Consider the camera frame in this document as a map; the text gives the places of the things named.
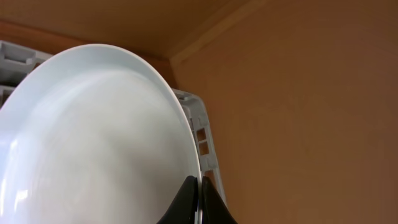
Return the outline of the light blue plate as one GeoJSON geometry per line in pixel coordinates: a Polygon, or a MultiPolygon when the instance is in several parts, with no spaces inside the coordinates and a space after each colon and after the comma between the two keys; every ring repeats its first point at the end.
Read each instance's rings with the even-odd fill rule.
{"type": "Polygon", "coordinates": [[[32,71],[1,108],[2,223],[156,223],[200,165],[168,83],[90,44],[32,71]]]}

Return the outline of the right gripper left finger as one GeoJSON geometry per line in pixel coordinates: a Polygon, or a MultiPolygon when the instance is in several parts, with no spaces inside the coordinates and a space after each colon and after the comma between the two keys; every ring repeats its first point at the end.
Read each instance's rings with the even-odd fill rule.
{"type": "Polygon", "coordinates": [[[189,175],[157,224],[194,224],[198,208],[198,181],[189,175]]]}

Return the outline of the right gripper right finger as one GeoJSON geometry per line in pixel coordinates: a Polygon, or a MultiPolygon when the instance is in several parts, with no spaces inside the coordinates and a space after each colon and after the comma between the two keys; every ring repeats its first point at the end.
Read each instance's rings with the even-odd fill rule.
{"type": "Polygon", "coordinates": [[[202,224],[238,224],[232,217],[223,199],[209,177],[202,178],[203,220],[202,224]]]}

